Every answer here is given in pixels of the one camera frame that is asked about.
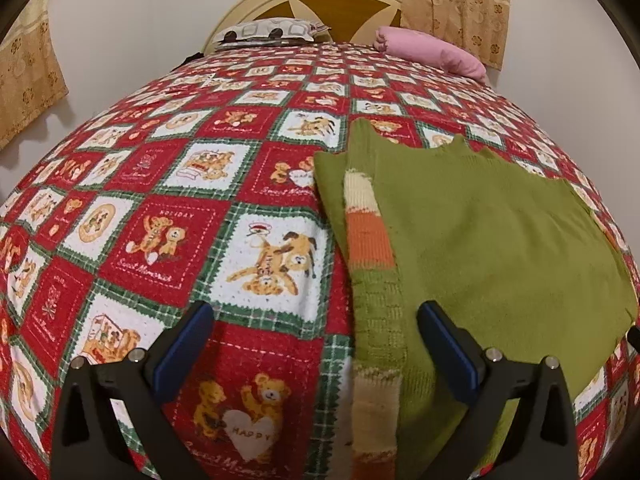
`green knitted garment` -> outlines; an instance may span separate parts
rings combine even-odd
[[[438,301],[481,346],[498,347],[512,360],[557,356],[572,399],[636,317],[622,256],[563,179],[529,174],[487,148],[475,153],[462,136],[431,150],[396,145],[362,119],[351,123],[346,153],[318,152],[315,165],[324,209],[347,260],[345,172],[370,180],[401,282],[406,356],[395,366],[379,364],[401,370],[398,479],[413,480],[425,470],[465,409],[438,379],[420,339],[415,314],[423,301]],[[358,282],[356,360],[362,353],[359,325],[367,315],[362,295],[367,288],[380,290],[377,275],[359,269],[352,276]],[[372,327],[386,330],[369,323],[372,341]],[[495,459],[514,409],[514,402],[507,406],[479,466]]]

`wooden headboard panel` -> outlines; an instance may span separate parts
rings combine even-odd
[[[212,52],[213,36],[236,23],[259,18],[320,20],[331,27],[328,40],[371,44],[381,25],[400,24],[401,0],[242,0],[213,30],[204,46]]]

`red checkered blanket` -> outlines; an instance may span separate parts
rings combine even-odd
[[[392,142],[464,135],[568,179],[640,285],[593,184],[491,89],[349,44],[208,57],[78,128],[0,207],[0,426],[38,478],[72,357],[148,348],[194,300],[218,322],[165,413],[203,468],[219,479],[348,478],[350,293],[312,155],[342,150],[356,117]],[[575,401],[583,478],[620,436],[639,384],[640,358],[622,340]]]

